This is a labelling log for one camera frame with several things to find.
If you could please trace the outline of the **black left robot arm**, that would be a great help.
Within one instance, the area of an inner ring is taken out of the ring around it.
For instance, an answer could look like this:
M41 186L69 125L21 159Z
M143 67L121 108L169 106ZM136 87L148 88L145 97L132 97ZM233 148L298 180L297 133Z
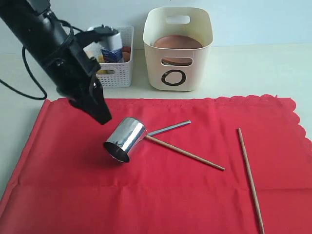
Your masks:
M108 26L74 33L74 27L58 19L48 0L2 0L0 17L70 104L89 114L100 124L112 116L96 77L101 69L97 59L84 48L117 34Z

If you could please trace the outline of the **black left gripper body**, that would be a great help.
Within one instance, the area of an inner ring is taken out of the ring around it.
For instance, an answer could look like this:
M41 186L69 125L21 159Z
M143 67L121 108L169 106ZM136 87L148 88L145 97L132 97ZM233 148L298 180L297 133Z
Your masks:
M100 65L77 41L46 41L41 51L42 68L72 106L104 106L103 88L96 80Z

